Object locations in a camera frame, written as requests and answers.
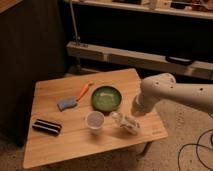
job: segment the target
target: blue sponge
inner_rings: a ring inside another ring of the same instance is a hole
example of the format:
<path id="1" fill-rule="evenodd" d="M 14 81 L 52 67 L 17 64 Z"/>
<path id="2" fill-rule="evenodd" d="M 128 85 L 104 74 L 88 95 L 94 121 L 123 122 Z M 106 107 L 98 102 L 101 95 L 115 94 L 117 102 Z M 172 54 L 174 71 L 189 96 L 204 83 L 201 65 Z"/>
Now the blue sponge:
<path id="1" fill-rule="evenodd" d="M 69 99 L 64 99 L 61 100 L 60 102 L 58 102 L 58 108 L 60 111 L 63 111 L 67 108 L 73 108 L 75 106 L 77 106 L 77 101 L 75 97 L 71 97 Z"/>

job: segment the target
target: green plate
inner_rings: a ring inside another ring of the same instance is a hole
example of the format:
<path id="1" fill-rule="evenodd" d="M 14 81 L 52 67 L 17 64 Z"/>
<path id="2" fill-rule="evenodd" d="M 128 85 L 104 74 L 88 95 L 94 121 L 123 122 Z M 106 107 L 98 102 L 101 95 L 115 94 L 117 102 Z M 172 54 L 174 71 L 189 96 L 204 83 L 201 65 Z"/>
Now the green plate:
<path id="1" fill-rule="evenodd" d="M 102 86 L 92 94 L 92 105 L 95 109 L 103 112 L 116 110 L 121 103 L 121 93 L 114 87 Z"/>

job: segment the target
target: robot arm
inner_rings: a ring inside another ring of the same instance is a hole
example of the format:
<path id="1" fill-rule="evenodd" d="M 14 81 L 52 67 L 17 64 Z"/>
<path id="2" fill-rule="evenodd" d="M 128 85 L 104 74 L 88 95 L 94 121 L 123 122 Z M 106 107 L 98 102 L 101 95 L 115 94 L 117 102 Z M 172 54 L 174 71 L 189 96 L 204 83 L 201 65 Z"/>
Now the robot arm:
<path id="1" fill-rule="evenodd" d="M 169 73 L 150 76 L 142 80 L 141 92 L 135 98 L 135 104 L 143 113 L 150 112 L 161 99 L 202 110 L 213 112 L 213 85 L 211 84 L 179 84 Z"/>

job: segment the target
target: wooden table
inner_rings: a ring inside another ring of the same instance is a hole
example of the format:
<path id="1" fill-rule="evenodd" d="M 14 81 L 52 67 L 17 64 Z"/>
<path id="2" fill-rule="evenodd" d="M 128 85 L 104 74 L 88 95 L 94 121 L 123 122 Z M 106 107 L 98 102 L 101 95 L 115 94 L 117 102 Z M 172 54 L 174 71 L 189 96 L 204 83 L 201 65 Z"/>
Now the wooden table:
<path id="1" fill-rule="evenodd" d="M 58 101 L 77 95 L 82 85 L 89 82 L 94 85 L 78 102 L 77 107 L 63 112 L 58 110 Z M 130 115 L 132 100 L 140 91 L 140 78 L 134 69 L 41 81 L 36 84 L 24 168 L 102 153 L 168 136 L 156 112 L 137 117 L 142 127 L 137 136 L 118 128 L 110 117 L 105 119 L 102 134 L 92 135 L 84 119 L 93 110 L 90 104 L 92 92 L 104 85 L 119 89 L 123 99 L 118 111 Z M 59 136 L 33 130 L 32 124 L 38 118 L 60 123 L 63 128 Z"/>

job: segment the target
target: cup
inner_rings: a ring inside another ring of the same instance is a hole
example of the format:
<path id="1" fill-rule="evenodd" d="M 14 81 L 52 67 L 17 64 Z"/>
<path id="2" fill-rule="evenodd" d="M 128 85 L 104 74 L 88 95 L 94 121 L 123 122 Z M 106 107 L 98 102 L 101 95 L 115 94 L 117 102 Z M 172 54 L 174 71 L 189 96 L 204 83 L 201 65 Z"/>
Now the cup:
<path id="1" fill-rule="evenodd" d="M 90 129 L 91 133 L 98 134 L 101 132 L 104 124 L 104 114 L 99 111 L 92 111 L 86 116 L 86 125 Z"/>

